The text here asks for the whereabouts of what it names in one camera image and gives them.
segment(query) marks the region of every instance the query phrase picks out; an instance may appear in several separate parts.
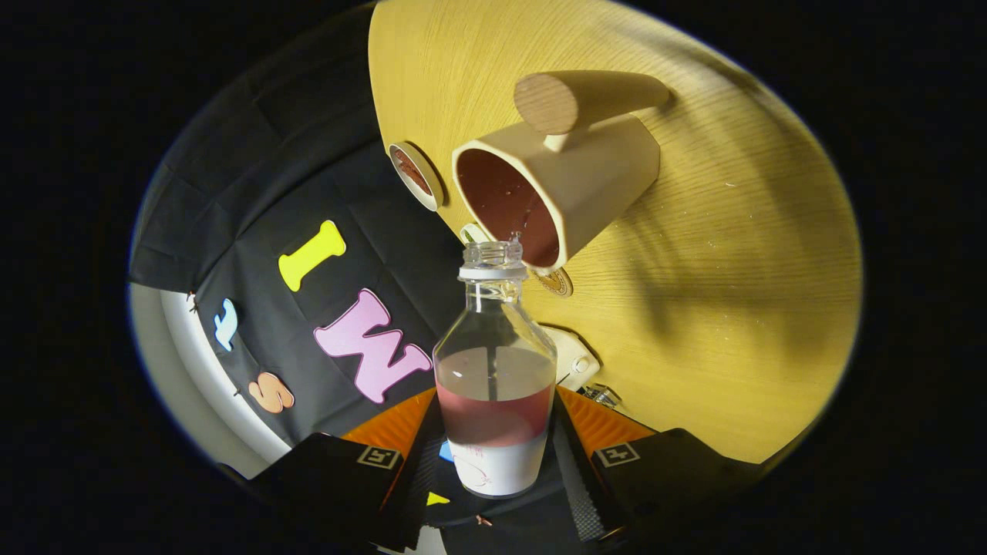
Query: yellow tag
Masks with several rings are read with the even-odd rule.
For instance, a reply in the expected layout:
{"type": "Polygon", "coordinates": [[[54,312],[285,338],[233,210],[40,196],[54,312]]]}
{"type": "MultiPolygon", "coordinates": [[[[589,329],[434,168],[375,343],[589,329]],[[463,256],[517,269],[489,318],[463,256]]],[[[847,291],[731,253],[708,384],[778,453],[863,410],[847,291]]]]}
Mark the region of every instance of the yellow tag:
{"type": "Polygon", "coordinates": [[[428,492],[428,502],[425,503],[425,505],[426,506],[435,505],[436,503],[449,503],[449,500],[445,499],[440,495],[435,495],[431,492],[428,492]]]}

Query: small wooden bowl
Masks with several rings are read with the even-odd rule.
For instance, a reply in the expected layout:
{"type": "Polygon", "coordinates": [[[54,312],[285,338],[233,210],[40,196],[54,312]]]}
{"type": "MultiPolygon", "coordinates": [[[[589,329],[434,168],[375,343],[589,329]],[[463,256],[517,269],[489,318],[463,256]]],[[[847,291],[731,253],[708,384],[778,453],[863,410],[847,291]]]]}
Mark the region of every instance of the small wooden bowl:
{"type": "Polygon", "coordinates": [[[438,210],[444,201],[442,186],[424,155],[407,142],[391,144],[388,152],[394,171],[398,172],[408,191],[429,210],[438,210]]]}

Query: wooden handle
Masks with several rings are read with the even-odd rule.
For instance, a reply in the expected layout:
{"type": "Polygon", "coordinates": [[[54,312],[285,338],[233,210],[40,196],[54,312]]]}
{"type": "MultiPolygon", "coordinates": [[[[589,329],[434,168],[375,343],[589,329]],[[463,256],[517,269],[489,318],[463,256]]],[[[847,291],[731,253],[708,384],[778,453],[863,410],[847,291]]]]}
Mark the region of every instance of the wooden handle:
{"type": "Polygon", "coordinates": [[[550,71],[532,73],[514,87],[514,106],[539,132],[558,135],[576,127],[661,106],[668,89],[642,73],[550,71]]]}

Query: black fabric backdrop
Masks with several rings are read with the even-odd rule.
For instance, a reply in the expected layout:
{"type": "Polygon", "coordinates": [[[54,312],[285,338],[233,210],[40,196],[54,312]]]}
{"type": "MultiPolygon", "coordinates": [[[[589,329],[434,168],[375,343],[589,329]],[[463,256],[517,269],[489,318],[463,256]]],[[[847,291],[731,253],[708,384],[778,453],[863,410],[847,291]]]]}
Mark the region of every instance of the black fabric backdrop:
{"type": "Polygon", "coordinates": [[[289,445],[314,432],[345,434],[434,385],[417,371],[368,400],[353,385],[360,356],[328,357],[312,336],[364,287],[430,354],[463,307],[463,247],[408,192],[380,142],[366,36],[372,8],[328,20],[246,72],[192,120],[151,180],[135,234],[130,279],[195,291],[220,363],[264,422],[289,445]],[[277,259],[330,219],[346,251],[292,292],[277,259]],[[227,352],[213,316],[224,298],[239,327],[227,352]],[[248,384],[277,375],[295,405],[260,407],[248,384]]]}

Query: white label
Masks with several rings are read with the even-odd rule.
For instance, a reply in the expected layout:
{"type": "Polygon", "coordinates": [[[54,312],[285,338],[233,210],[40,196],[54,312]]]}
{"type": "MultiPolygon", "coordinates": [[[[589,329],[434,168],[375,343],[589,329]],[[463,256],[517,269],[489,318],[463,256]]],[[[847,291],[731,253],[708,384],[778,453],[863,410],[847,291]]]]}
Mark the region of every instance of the white label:
{"type": "Polygon", "coordinates": [[[535,483],[545,454],[548,427],[534,439],[500,447],[460,445],[449,441],[459,481],[488,496],[506,496],[535,483]]]}

